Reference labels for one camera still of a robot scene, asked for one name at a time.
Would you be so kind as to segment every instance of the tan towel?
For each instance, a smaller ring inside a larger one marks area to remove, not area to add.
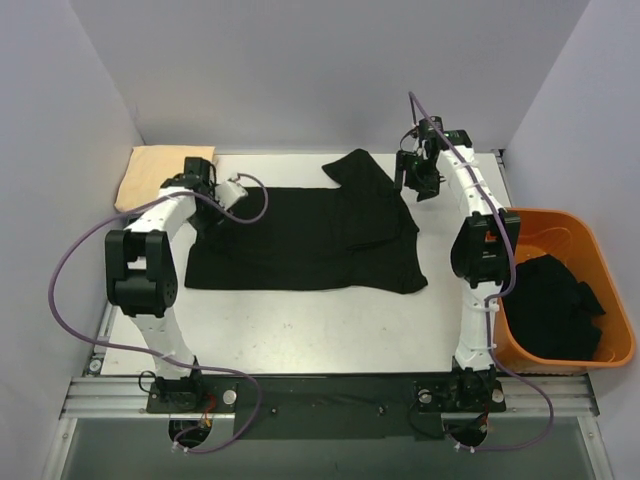
[[[135,147],[125,173],[115,207],[120,212],[155,200],[160,185],[184,169],[185,157],[201,157],[214,165],[215,147],[148,145]]]

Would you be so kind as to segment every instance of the wire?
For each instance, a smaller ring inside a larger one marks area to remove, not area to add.
[[[506,229],[504,227],[504,224],[502,223],[502,219],[500,218],[500,214],[498,213],[498,210],[496,209],[495,205],[493,204],[493,202],[489,198],[489,195],[487,195],[487,192],[484,191],[484,189],[482,188],[482,185],[480,185],[480,183],[478,182],[478,177],[476,176],[475,172],[473,171],[472,165],[469,164],[465,160],[465,158],[458,151],[458,149],[453,145],[453,143],[451,143],[449,138],[447,138],[447,136],[444,134],[444,132],[442,130],[440,130],[438,125],[436,125],[436,123],[431,119],[431,117],[425,111],[425,109],[422,107],[422,105],[420,104],[420,101],[417,99],[416,95],[413,92],[409,92],[409,99],[410,99],[411,104],[412,105],[415,104],[415,106],[418,108],[420,113],[424,116],[424,118],[427,121],[427,123],[429,123],[431,128],[434,129],[434,131],[442,139],[442,141],[445,143],[445,145],[447,145],[447,147],[449,147],[449,149],[458,158],[458,160],[460,160],[460,162],[465,166],[465,168],[469,172],[469,176],[471,177],[471,180],[473,180],[473,183],[475,184],[476,190],[478,191],[478,193],[480,194],[482,199],[487,203],[487,205],[491,209],[491,214],[495,218],[496,225],[498,227],[498,230],[500,231],[500,236],[502,237],[505,250],[507,251],[507,257],[509,259],[509,270],[510,270],[510,273],[511,273],[511,276],[510,276],[510,279],[509,279],[509,285],[502,292],[497,293],[495,295],[489,295],[485,299],[485,308],[487,309],[486,317],[485,317],[485,323],[486,323],[486,329],[487,329],[487,347],[489,349],[489,355],[491,356],[491,360],[496,365],[496,367],[498,367],[500,370],[502,370],[504,373],[506,373],[510,377],[513,377],[513,378],[516,378],[516,379],[520,380],[522,383],[524,383],[525,385],[528,385],[529,387],[531,387],[535,391],[537,391],[540,395],[542,395],[542,398],[544,398],[545,402],[547,402],[547,406],[549,407],[549,420],[548,420],[547,425],[545,426],[544,430],[539,435],[537,435],[536,437],[532,438],[531,440],[528,440],[526,442],[519,443],[519,444],[516,444],[516,445],[495,446],[495,447],[478,447],[478,448],[475,448],[474,451],[476,451],[476,452],[480,452],[480,451],[483,451],[483,452],[505,452],[505,451],[521,450],[523,448],[530,447],[531,445],[535,445],[535,444],[541,442],[542,440],[544,440],[551,433],[551,430],[553,429],[553,424],[554,424],[555,412],[554,412],[554,409],[553,409],[553,403],[551,402],[551,398],[549,398],[549,395],[547,395],[542,388],[540,388],[538,385],[533,383],[531,380],[529,380],[529,379],[527,379],[527,378],[525,378],[525,377],[523,377],[521,375],[518,375],[513,370],[510,370],[509,368],[504,366],[502,364],[502,362],[500,362],[500,360],[498,360],[498,358],[495,355],[495,352],[493,351],[493,335],[492,335],[492,332],[491,332],[491,312],[489,310],[489,307],[490,307],[491,302],[493,300],[497,300],[498,298],[501,298],[501,297],[504,297],[506,295],[509,295],[509,293],[511,293],[513,291],[513,289],[514,289],[514,287],[516,285],[516,261],[515,261],[515,256],[514,256],[514,253],[513,253],[513,246],[511,245],[511,242],[509,241],[509,236],[507,235],[507,231],[506,231]],[[468,447],[467,445],[460,445],[460,447],[465,449],[465,450],[471,450],[471,447]]]
[[[409,407],[409,410],[407,410],[407,423],[411,427],[411,430],[413,430],[414,432],[416,432],[416,433],[418,433],[420,435],[424,435],[425,437],[430,438],[432,440],[442,440],[442,436],[441,435],[437,435],[435,433],[429,433],[426,430],[422,430],[415,423],[413,423],[413,419],[411,418],[411,413],[413,412],[413,410],[416,408],[417,405],[418,405],[418,400],[413,402],[411,404],[411,406]]]
[[[411,105],[411,119],[413,120],[413,125],[417,125],[418,117],[416,116],[416,106],[413,103],[413,98],[411,98],[411,92],[409,92],[409,105]]]
[[[215,185],[218,184],[218,170],[216,169],[216,166],[213,163],[211,164],[211,170],[213,171],[213,185],[215,189]]]
[[[216,397],[214,397],[213,395],[209,395],[209,398],[211,399],[211,403],[209,403],[209,406],[206,408],[206,410],[204,411],[204,413],[202,414],[202,416],[204,417],[204,421],[207,424],[207,427],[211,428],[211,422],[209,421],[209,417],[207,417],[207,414],[213,410],[214,408],[216,408]]]
[[[51,275],[51,279],[49,280],[49,288],[47,290],[47,300],[48,300],[49,309],[51,310],[51,314],[53,315],[53,318],[58,323],[58,325],[60,325],[60,327],[62,327],[62,329],[65,332],[67,332],[68,334],[70,334],[73,337],[77,338],[78,340],[81,340],[81,341],[83,341],[85,343],[89,343],[91,345],[96,345],[96,346],[105,347],[105,348],[115,348],[115,349],[119,349],[119,350],[127,350],[127,351],[130,351],[130,352],[146,353],[146,354],[152,355],[154,357],[161,358],[165,362],[167,362],[167,363],[169,363],[171,365],[174,365],[176,367],[180,367],[180,368],[187,368],[187,369],[190,369],[190,370],[202,370],[204,372],[216,372],[216,373],[226,373],[226,374],[229,374],[229,375],[236,375],[236,376],[243,377],[243,378],[247,379],[249,382],[251,382],[253,384],[253,386],[255,387],[256,392],[258,394],[258,398],[256,400],[256,405],[255,405],[253,411],[251,412],[251,415],[249,415],[249,418],[244,423],[244,425],[242,425],[242,427],[240,427],[238,429],[238,431],[230,439],[226,440],[225,442],[221,443],[220,445],[217,445],[217,446],[214,446],[214,447],[211,447],[211,448],[207,448],[207,449],[189,449],[190,453],[196,453],[196,454],[213,453],[213,452],[217,452],[219,450],[222,450],[223,448],[226,448],[229,445],[232,445],[236,440],[238,440],[238,438],[240,438],[242,436],[242,434],[244,434],[244,432],[246,432],[248,430],[248,428],[251,426],[253,421],[256,419],[256,417],[258,415],[258,412],[260,411],[260,406],[262,405],[262,388],[260,387],[260,384],[258,383],[258,381],[255,378],[253,378],[251,375],[249,375],[247,373],[244,373],[244,372],[241,372],[240,370],[234,370],[232,368],[223,368],[223,367],[207,367],[207,366],[203,366],[203,365],[190,365],[188,363],[184,363],[184,362],[180,362],[178,360],[175,360],[171,356],[166,356],[164,353],[159,352],[157,350],[152,350],[152,349],[143,348],[143,347],[135,347],[133,345],[124,345],[124,344],[120,344],[120,343],[111,343],[111,342],[108,342],[108,341],[97,340],[97,339],[88,337],[88,336],[84,335],[83,333],[78,332],[73,327],[71,327],[67,322],[64,321],[64,319],[62,318],[62,315],[60,315],[60,312],[58,311],[58,306],[56,305],[55,289],[56,289],[56,283],[58,282],[58,277],[60,276],[60,272],[62,271],[62,268],[67,263],[67,261],[69,260],[69,258],[73,254],[73,252],[75,252],[77,250],[77,248],[80,245],[82,245],[82,243],[84,243],[91,235],[93,235],[98,230],[100,230],[102,227],[108,225],[111,222],[114,222],[114,221],[120,220],[120,219],[125,219],[129,215],[133,215],[133,214],[142,212],[144,210],[147,210],[148,208],[153,207],[155,205],[158,205],[158,204],[160,204],[160,203],[162,203],[164,201],[167,201],[167,200],[169,200],[171,198],[195,197],[195,198],[198,198],[198,199],[202,200],[206,204],[214,207],[215,209],[219,210],[220,213],[222,213],[223,215],[225,215],[226,217],[230,218],[231,220],[233,220],[235,222],[238,222],[238,223],[241,223],[241,224],[244,224],[244,225],[249,225],[249,224],[257,222],[258,220],[260,220],[264,216],[264,214],[267,211],[267,208],[269,206],[269,194],[267,192],[267,187],[265,187],[264,184],[260,180],[258,180],[256,177],[254,177],[253,175],[249,175],[249,174],[246,174],[246,173],[240,173],[240,174],[238,174],[238,176],[241,177],[241,178],[244,177],[244,178],[248,178],[250,180],[253,180],[262,189],[262,193],[264,195],[264,206],[262,207],[262,210],[260,211],[260,213],[258,213],[258,215],[256,215],[255,217],[250,218],[250,219],[238,218],[238,217],[232,215],[231,213],[227,212],[224,208],[222,208],[220,205],[218,205],[215,201],[213,201],[208,196],[202,195],[200,193],[192,192],[190,190],[183,190],[183,191],[170,193],[169,195],[157,198],[157,199],[153,200],[152,202],[145,203],[144,205],[136,207],[136,208],[134,208],[132,210],[129,210],[129,211],[126,211],[126,212],[117,213],[117,214],[107,218],[106,220],[103,220],[103,221],[97,223],[96,225],[91,227],[89,230],[87,230],[85,233],[80,235],[80,237],[75,242],[73,242],[73,244],[67,249],[67,251],[62,255],[62,257],[58,261],[58,264],[54,268],[53,274]]]
[[[178,446],[178,440],[180,440],[184,435],[186,435],[189,432],[193,432],[194,430],[200,430],[200,425],[193,425],[191,427],[187,427],[183,430],[180,430],[175,437],[173,437],[173,448],[177,448]],[[220,448],[218,448],[218,450],[221,450],[225,447],[228,447],[229,445],[220,445]],[[193,448],[188,448],[188,447],[184,447],[184,453],[210,453],[210,452],[204,452],[201,451],[201,449],[195,450]]]
[[[491,399],[491,396],[493,395],[493,387],[491,387],[491,385],[487,383],[487,380],[482,375],[480,375],[480,372],[476,370],[474,373],[476,374],[476,377],[478,377],[478,380],[480,380],[480,383],[484,385],[484,388],[487,389],[488,398]]]
[[[464,423],[462,425],[456,425],[453,428],[445,428],[444,429],[444,433],[446,433],[447,435],[450,435],[452,433],[463,432],[464,430],[467,430],[468,428],[471,428],[471,427],[475,426],[480,420],[482,420],[483,417],[485,418],[485,422],[486,422],[486,419],[489,417],[488,405],[485,406],[484,412],[482,412],[477,417],[472,418],[467,423]]]
[[[415,135],[414,132],[416,132],[416,127],[413,127],[411,130],[409,130],[407,133],[405,133],[402,138],[400,139],[400,150],[402,150],[403,152],[406,152],[406,150],[404,148],[402,148],[402,142],[404,142],[404,140],[407,137],[413,137]]]
[[[145,390],[144,388],[142,388],[142,377],[146,374],[149,374],[153,377],[153,381],[155,382],[156,379],[158,377],[156,377],[156,374],[154,372],[152,372],[151,370],[144,370],[142,372],[140,372],[140,375],[138,375],[138,387],[140,387],[140,390],[142,390],[144,393],[151,393],[151,390]]]

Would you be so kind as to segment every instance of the white tabletop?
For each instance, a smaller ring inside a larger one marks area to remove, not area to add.
[[[321,166],[341,154],[220,155],[218,178],[251,173],[267,186],[336,187]],[[373,155],[392,177],[395,155]],[[478,154],[495,197],[510,205],[492,154]],[[374,373],[451,370],[460,332],[460,285],[449,252],[462,217],[446,184],[434,199],[405,199],[420,233],[417,250],[429,285],[411,295],[366,287],[321,292],[204,291],[182,286],[175,303],[185,341],[201,365],[249,373]],[[171,242],[178,280],[184,284],[195,231],[183,226]],[[119,311],[111,341],[145,346]],[[153,370],[148,355],[108,349],[103,375]]]

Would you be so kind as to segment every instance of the black motor joint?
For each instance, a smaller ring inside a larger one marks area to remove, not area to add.
[[[432,117],[431,120],[442,130],[440,117]],[[396,153],[395,188],[402,189],[404,178],[404,186],[418,192],[417,201],[420,202],[440,193],[442,177],[436,163],[440,152],[449,147],[424,118],[410,135],[418,139],[419,148],[416,151],[401,149]],[[445,135],[453,145],[471,147],[471,140],[464,130],[447,131]]]
[[[215,187],[217,185],[216,167],[208,160],[198,157],[186,157],[184,170],[173,178],[167,179],[161,188],[184,187],[200,195],[215,199]],[[196,199],[196,213],[189,218],[189,223],[197,232],[218,224],[224,216],[215,208]]]

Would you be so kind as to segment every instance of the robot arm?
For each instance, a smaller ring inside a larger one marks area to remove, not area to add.
[[[247,192],[235,180],[212,182],[210,162],[186,158],[184,173],[167,180],[158,193],[165,197],[179,191],[211,196],[229,210]],[[221,214],[201,205],[193,196],[170,198],[147,210],[124,230],[112,230],[105,238],[107,296],[140,329],[147,346],[175,360],[194,364],[196,358],[184,342],[173,304],[178,279],[169,242],[187,221],[206,228]],[[155,358],[156,375],[168,381],[189,378],[192,371]]]
[[[442,120],[439,117],[432,120],[442,130]],[[478,194],[477,185],[483,188],[499,212],[514,247],[520,219],[517,214],[507,212],[491,194],[477,167],[471,140],[464,130],[447,131],[445,135],[462,154],[466,164],[441,141],[426,120],[421,120],[413,132],[417,138],[414,151],[401,150],[396,157],[396,189],[402,188],[404,180],[405,186],[418,191],[418,201],[421,201],[438,195],[441,181],[448,184],[464,218],[451,249],[451,266],[460,279],[462,289],[462,322],[454,359],[462,371],[492,370],[485,299],[500,292],[507,278],[509,261],[492,209]],[[495,300],[490,303],[489,310],[493,332],[498,310]]]

